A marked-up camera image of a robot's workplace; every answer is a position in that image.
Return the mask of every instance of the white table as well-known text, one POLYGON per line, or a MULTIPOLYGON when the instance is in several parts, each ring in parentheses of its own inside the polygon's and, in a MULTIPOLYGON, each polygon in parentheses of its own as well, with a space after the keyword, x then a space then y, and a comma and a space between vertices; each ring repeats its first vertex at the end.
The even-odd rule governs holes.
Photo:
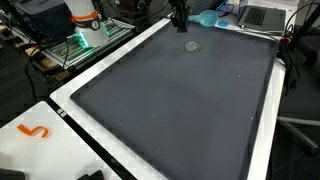
MULTIPOLYGON (((229 22, 230 26, 228 28, 231 30, 239 30, 239 28, 236 29, 236 26, 232 26, 232 24, 236 24, 235 19, 232 17, 225 17, 223 20, 229 22)), ((133 151, 131 151, 108 130, 104 129, 81 108, 79 108, 73 101, 71 101, 70 95, 169 22, 170 20, 168 19, 159 21, 157 24, 121 48, 117 49, 115 52, 108 55, 90 69, 86 70, 50 95, 54 102, 56 102, 67 114, 69 114, 80 126, 82 126, 91 136, 93 136, 93 138, 95 138, 113 157, 115 157, 139 180, 158 180, 166 178, 148 163, 146 163, 143 159, 141 159, 138 155, 136 155, 133 151)), ((278 59, 273 66, 271 80, 259 124, 259 130, 248 176, 248 179, 250 180, 263 180, 266 176, 280 103, 280 96, 282 92, 282 85, 284 81, 284 74, 285 69, 282 61, 278 59)))
POLYGON ((0 168, 22 171, 27 180, 76 180, 101 170, 106 180, 121 178, 45 102, 0 129, 0 168), (17 129, 49 129, 27 136, 17 129))

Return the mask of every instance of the desk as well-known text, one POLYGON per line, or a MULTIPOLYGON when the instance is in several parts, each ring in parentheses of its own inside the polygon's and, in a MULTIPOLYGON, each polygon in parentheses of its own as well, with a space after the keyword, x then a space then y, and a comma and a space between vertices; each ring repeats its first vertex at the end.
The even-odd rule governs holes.
POLYGON ((121 179, 45 102, 1 128, 0 144, 0 168, 22 171, 27 180, 71 180, 98 170, 105 179, 121 179), (20 124, 46 127, 48 136, 27 136, 20 124))
MULTIPOLYGON (((141 159, 138 155, 132 152, 108 130, 104 129, 81 108, 79 108, 73 101, 71 101, 70 95, 169 22, 170 20, 168 19, 159 21, 151 28, 121 48, 117 49, 115 52, 108 55, 90 69, 86 70, 50 95, 50 98, 54 102, 56 102, 63 110, 65 110, 67 114, 69 114, 80 126, 82 126, 113 157, 115 157, 139 180, 158 180, 166 178, 148 163, 146 163, 143 159, 141 159)), ((252 163, 248 176, 248 179, 250 180, 263 180, 266 176, 276 117, 282 92, 282 85, 284 81, 284 74, 285 71, 282 61, 277 59, 273 66, 256 143, 254 145, 252 163)))

